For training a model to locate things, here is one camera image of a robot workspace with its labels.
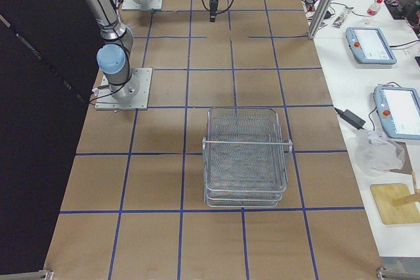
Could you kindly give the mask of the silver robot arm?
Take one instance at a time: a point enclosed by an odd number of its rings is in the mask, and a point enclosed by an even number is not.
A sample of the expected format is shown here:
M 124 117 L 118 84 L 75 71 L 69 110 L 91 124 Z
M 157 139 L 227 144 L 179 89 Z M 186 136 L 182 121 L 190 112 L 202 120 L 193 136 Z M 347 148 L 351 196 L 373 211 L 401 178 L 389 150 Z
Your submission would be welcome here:
M 113 0 L 85 0 L 96 23 L 104 46 L 96 54 L 100 70 L 108 80 L 111 97 L 119 103 L 128 103 L 137 94 L 139 82 L 133 78 L 129 55 L 133 33 L 121 21 Z

